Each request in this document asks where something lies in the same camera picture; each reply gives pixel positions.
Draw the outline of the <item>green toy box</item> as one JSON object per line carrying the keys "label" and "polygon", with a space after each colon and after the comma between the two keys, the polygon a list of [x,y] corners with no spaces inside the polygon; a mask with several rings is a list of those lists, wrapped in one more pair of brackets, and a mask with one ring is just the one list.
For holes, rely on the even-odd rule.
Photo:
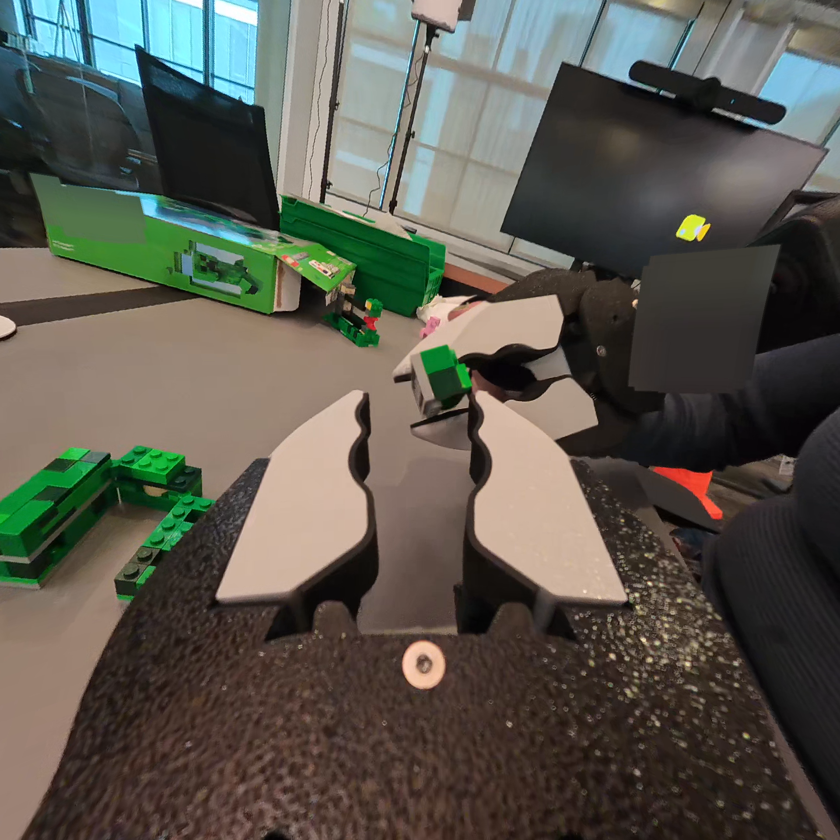
{"label": "green toy box", "polygon": [[30,180],[54,256],[268,315],[297,310],[303,281],[331,303],[354,279],[312,241],[164,196]]}

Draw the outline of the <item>small brick figure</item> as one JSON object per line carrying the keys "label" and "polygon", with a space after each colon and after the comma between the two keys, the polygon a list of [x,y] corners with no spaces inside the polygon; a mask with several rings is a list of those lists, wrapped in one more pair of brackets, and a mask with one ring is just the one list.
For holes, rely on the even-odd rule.
{"label": "small brick figure", "polygon": [[347,281],[334,288],[327,297],[322,320],[355,346],[376,347],[380,342],[376,324],[383,313],[383,304],[376,298],[362,300],[355,292],[355,285]]}

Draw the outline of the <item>green brick build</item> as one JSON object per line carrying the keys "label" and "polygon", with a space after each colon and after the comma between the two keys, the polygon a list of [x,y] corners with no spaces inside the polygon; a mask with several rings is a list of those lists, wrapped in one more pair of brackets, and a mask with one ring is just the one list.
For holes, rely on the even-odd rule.
{"label": "green brick build", "polygon": [[130,602],[215,501],[203,472],[181,454],[134,446],[118,458],[68,448],[1,500],[1,584],[38,590],[103,516],[118,505],[164,517],[114,578]]}

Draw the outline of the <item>white paper sheet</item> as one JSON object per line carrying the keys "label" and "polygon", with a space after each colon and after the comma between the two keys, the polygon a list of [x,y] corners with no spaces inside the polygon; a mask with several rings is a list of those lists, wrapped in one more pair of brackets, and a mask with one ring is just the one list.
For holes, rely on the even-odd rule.
{"label": "white paper sheet", "polygon": [[321,205],[320,207],[326,209],[331,214],[347,218],[352,223],[362,224],[367,228],[378,229],[389,235],[402,239],[412,239],[412,235],[404,228],[404,226],[397,223],[393,215],[380,211],[376,208],[369,207],[366,209],[364,214],[359,215],[357,213],[352,213],[341,208],[334,208],[329,205]]}

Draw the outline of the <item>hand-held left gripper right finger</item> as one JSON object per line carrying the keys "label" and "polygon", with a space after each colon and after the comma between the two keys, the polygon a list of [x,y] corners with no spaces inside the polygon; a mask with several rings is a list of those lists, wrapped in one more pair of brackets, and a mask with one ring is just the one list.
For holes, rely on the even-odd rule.
{"label": "hand-held left gripper right finger", "polygon": [[487,392],[469,400],[463,588],[492,614],[525,605],[536,625],[564,606],[624,608],[626,588],[569,456]]}

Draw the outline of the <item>grey desk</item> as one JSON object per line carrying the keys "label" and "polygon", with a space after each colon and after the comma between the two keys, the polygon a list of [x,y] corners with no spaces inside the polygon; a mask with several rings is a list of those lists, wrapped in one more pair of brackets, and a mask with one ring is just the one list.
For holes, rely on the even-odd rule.
{"label": "grey desk", "polygon": [[[559,838],[558,770],[499,701],[541,657],[513,637],[436,639],[440,686],[408,685],[410,640],[450,630],[460,576],[466,451],[413,437],[392,368],[417,337],[387,313],[358,350],[300,311],[267,318],[199,298],[22,327],[2,342],[2,494],[68,446],[184,453],[220,512],[140,605],[112,577],[158,511],[107,514],[42,591],[2,589],[2,838],[21,838],[82,724],[104,737],[60,779],[41,838]],[[380,572],[359,636],[266,643],[273,612],[182,593],[189,552],[242,518],[238,482],[310,416],[371,396]]]}

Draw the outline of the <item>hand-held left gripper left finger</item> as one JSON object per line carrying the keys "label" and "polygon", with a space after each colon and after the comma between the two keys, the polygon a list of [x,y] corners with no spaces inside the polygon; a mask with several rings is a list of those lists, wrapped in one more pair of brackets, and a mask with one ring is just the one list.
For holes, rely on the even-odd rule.
{"label": "hand-held left gripper left finger", "polygon": [[357,617],[379,571],[370,473],[370,397],[354,390],[271,453],[215,600],[313,618],[341,602]]}

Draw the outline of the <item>person's leg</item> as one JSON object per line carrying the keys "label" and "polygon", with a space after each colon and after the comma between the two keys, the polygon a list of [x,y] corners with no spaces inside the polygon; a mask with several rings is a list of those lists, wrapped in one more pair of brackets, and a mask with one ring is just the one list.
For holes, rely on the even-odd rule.
{"label": "person's leg", "polygon": [[839,418],[807,439],[791,492],[710,546],[704,588],[825,802],[839,784]]}

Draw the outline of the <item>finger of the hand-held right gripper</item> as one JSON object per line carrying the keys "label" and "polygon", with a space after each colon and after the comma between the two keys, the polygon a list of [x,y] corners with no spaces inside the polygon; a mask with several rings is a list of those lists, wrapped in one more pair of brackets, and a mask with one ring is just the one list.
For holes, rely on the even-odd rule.
{"label": "finger of the hand-held right gripper", "polygon": [[[529,400],[508,399],[505,404],[557,443],[567,455],[578,455],[575,435],[597,429],[598,419],[593,399],[569,378],[549,383],[539,397]],[[459,407],[413,423],[410,431],[426,443],[469,451],[469,408]]]}
{"label": "finger of the hand-held right gripper", "polygon": [[444,345],[487,383],[538,384],[570,378],[570,364],[561,347],[563,325],[555,295],[475,302],[425,334],[395,367],[393,381],[408,382],[414,355]]}

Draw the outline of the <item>brown wooden board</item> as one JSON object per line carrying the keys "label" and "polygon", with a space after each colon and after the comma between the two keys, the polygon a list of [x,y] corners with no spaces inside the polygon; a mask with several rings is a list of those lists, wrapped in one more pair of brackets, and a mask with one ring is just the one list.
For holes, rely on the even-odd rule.
{"label": "brown wooden board", "polygon": [[485,265],[448,251],[440,289],[447,295],[465,295],[470,290],[475,294],[491,295],[522,277],[522,273],[505,266]]}

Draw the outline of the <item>white light panel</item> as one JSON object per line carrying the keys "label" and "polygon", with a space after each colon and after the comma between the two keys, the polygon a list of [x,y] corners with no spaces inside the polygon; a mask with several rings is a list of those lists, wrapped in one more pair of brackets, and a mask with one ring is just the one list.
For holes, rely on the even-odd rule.
{"label": "white light panel", "polygon": [[412,18],[429,27],[449,34],[456,31],[458,22],[472,18],[476,1],[413,1]]}

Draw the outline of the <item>white crumpled paper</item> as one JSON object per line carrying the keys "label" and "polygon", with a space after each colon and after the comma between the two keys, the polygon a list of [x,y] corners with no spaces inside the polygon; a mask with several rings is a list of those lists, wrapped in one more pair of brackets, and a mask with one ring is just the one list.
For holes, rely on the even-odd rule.
{"label": "white crumpled paper", "polygon": [[437,319],[439,323],[444,323],[448,320],[456,318],[461,312],[464,312],[475,305],[486,302],[486,300],[478,295],[473,296],[454,296],[442,297],[436,296],[425,307],[423,312],[418,314],[418,317],[424,322],[429,319]]}

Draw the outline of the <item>small green brick block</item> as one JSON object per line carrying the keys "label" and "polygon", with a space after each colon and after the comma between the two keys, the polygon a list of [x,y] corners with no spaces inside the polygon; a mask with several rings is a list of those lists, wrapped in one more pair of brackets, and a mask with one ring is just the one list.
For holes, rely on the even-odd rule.
{"label": "small green brick block", "polygon": [[471,389],[466,366],[446,344],[414,352],[409,361],[413,395],[423,418],[452,410]]}

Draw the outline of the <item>black light stand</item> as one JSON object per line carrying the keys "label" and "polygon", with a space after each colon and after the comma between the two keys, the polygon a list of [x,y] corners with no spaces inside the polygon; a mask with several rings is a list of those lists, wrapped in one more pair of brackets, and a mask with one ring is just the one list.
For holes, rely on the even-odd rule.
{"label": "black light stand", "polygon": [[437,26],[421,20],[415,21],[412,48],[385,162],[384,180],[378,204],[380,210],[386,209],[390,215],[394,215],[396,211],[408,150],[415,136],[414,123],[427,61],[438,35]]}
{"label": "black light stand", "polygon": [[348,3],[349,2],[347,2],[347,1],[339,1],[338,10],[337,10],[337,27],[336,27],[334,51],[333,51],[332,77],[331,77],[331,88],[330,88],[330,96],[329,96],[328,121],[327,121],[327,129],[326,129],[326,133],[325,133],[323,164],[322,164],[322,178],[321,178],[319,198],[318,198],[318,202],[320,204],[325,203],[325,198],[326,198],[328,189],[330,187],[329,166],[330,166],[332,138],[333,138],[333,124],[334,124],[335,113],[336,113],[336,111],[338,110],[338,107],[339,107],[338,96],[339,96],[339,88],[340,88],[340,74],[341,74],[341,66],[342,66],[344,33],[345,33],[345,26],[346,26],[346,23],[347,23],[347,6],[348,6]]}

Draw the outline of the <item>black monitor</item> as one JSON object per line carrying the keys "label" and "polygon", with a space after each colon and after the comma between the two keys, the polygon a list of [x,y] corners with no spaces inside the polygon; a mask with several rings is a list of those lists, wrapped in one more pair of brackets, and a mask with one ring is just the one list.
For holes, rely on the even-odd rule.
{"label": "black monitor", "polygon": [[826,149],[562,63],[500,231],[625,277],[740,249]]}

